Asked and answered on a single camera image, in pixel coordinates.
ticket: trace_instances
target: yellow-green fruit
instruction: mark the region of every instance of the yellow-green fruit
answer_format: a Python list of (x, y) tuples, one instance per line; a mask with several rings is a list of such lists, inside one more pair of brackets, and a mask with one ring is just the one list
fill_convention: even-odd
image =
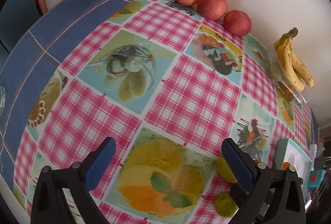
[(229, 165), (226, 163), (225, 159), (222, 156), (219, 156), (216, 160), (216, 169), (226, 181), (229, 181), (230, 183), (237, 182)]
[(233, 217), (239, 209), (229, 191), (222, 192), (216, 199), (214, 206), (216, 213), (222, 217)]

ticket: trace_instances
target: checkered tablecloth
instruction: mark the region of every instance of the checkered tablecloth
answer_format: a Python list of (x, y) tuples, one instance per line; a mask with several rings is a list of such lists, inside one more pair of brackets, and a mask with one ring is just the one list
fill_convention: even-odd
[[(222, 141), (238, 138), (238, 123), (249, 124), (252, 118), (242, 117), (251, 112), (259, 123), (268, 118), (269, 125), (261, 123), (260, 127), (270, 137), (263, 152), (268, 166), (272, 166), (279, 139), (296, 140), (309, 154), (307, 132), (311, 127), (311, 110), (306, 104), (293, 105), (294, 120), (285, 119), (274, 84), (264, 69), (266, 58), (255, 56), (259, 52), (256, 49), (265, 50), (257, 40), (257, 46), (253, 47), (246, 37), (226, 31), (222, 20), (209, 21), (193, 8), (173, 7), (171, 0), (118, 1), (129, 5), (124, 11), (110, 14), (77, 43), (57, 67), (52, 83), (43, 90), (38, 99), (40, 107), (52, 102), (51, 107), (46, 107), (47, 118), (44, 120), (39, 114), (44, 120), (42, 124), (25, 127), (13, 177), (16, 196), (29, 214), (41, 165), (67, 168), (75, 161), (82, 161), (105, 137), (111, 136), (117, 144), (116, 155), (91, 192), (101, 212), (114, 224), (173, 223), (171, 218), (149, 219), (116, 206), (109, 199), (112, 185), (118, 184), (119, 170), (125, 166), (144, 128), (175, 141), (201, 158), (216, 159), (221, 154)], [(207, 56), (201, 41), (203, 35), (217, 40), (218, 52), (224, 56), (220, 60), (224, 61), (222, 67)], [(122, 99), (119, 96), (128, 87), (124, 86), (126, 78), (115, 84), (114, 77), (106, 76), (98, 66), (88, 66), (102, 62), (104, 51), (111, 51), (118, 42), (142, 45), (153, 54), (156, 72), (150, 74), (153, 83), (145, 91), (148, 97), (131, 96), (129, 101), (121, 101), (123, 95)], [(61, 85), (56, 98), (52, 98), (55, 93), (50, 93), (54, 83)], [(213, 170), (196, 205), (178, 223), (228, 223), (230, 219), (220, 217), (213, 203), (230, 187)]]

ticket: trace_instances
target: teal box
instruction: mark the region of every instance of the teal box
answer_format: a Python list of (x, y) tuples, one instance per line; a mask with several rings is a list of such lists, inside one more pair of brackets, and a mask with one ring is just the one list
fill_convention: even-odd
[(313, 165), (307, 154), (291, 139), (282, 139), (277, 142), (274, 162), (278, 170), (282, 169), (284, 162), (289, 162), (296, 168), (297, 175), (303, 179), (302, 192), (304, 193)]

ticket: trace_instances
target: printed green leaf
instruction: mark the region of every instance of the printed green leaf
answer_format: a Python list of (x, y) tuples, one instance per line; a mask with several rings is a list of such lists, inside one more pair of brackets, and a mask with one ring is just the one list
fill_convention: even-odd
[(131, 11), (129, 9), (123, 8), (119, 11), (120, 14), (131, 14)]
[(151, 176), (151, 185), (155, 191), (160, 193), (169, 193), (172, 191), (171, 184), (168, 182), (168, 179), (157, 172), (153, 172)]
[(185, 208), (192, 205), (192, 202), (186, 196), (172, 191), (167, 197), (163, 198), (164, 201), (170, 201), (170, 204), (173, 208)]

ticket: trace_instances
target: table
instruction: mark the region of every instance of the table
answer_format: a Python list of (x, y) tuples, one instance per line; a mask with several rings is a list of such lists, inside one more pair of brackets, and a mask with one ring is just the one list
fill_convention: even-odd
[(279, 139), (309, 154), (311, 110), (275, 89), (267, 54), (173, 0), (64, 0), (0, 73), (1, 173), (30, 213), (43, 166), (67, 168), (111, 136), (90, 192), (111, 223), (227, 223), (213, 209), (231, 186), (213, 165), (225, 138), (270, 167)]

